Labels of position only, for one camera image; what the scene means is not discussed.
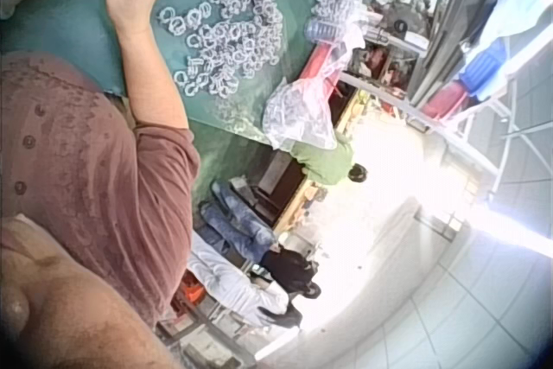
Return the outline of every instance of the green table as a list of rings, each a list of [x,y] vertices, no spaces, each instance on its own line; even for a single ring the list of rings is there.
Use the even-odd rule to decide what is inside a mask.
[[[165,6],[178,12],[204,0],[158,0],[154,14]],[[266,143],[260,130],[264,104],[283,77],[295,80],[313,50],[304,35],[315,0],[276,0],[284,15],[284,42],[279,65],[268,64],[253,80],[241,80],[236,94],[220,99],[209,94],[184,98],[188,116],[204,124]],[[213,17],[219,19],[219,8]],[[175,38],[152,19],[157,43],[171,72],[185,67],[183,38]],[[120,53],[105,0],[25,0],[12,18],[0,25],[2,50],[45,51],[87,73],[106,91],[124,94]]]

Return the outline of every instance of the clear plastic bag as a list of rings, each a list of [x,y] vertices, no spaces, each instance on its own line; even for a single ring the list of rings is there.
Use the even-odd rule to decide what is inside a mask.
[[[324,78],[315,77],[281,85],[267,100],[263,131],[273,149],[289,139],[321,149],[336,148],[330,108],[324,96]]]
[[[272,93],[263,116],[263,132],[273,149],[287,149],[289,140],[325,150],[336,148],[336,137],[328,107],[327,77],[347,66],[355,48],[365,46],[363,33],[349,25],[342,42],[336,45],[314,78],[286,80]]]

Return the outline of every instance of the wall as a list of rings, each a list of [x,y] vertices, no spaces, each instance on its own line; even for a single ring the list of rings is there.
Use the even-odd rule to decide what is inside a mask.
[[[551,263],[459,234],[409,300],[324,369],[521,369],[551,337]]]

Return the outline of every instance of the woman's arm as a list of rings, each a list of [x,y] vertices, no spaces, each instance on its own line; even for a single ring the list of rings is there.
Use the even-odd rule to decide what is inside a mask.
[[[181,96],[149,24],[156,0],[106,0],[118,34],[134,117],[143,123],[188,128]]]

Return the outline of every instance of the blue object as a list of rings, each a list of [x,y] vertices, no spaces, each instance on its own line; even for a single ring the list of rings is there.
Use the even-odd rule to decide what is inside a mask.
[[[501,38],[480,52],[459,75],[459,81],[465,86],[469,97],[477,95],[489,80],[498,72],[507,60],[505,44]]]
[[[212,191],[219,204],[211,202],[200,207],[200,215],[207,226],[196,232],[215,250],[224,252],[226,242],[243,258],[258,264],[277,241],[272,229],[228,185],[215,182]]]

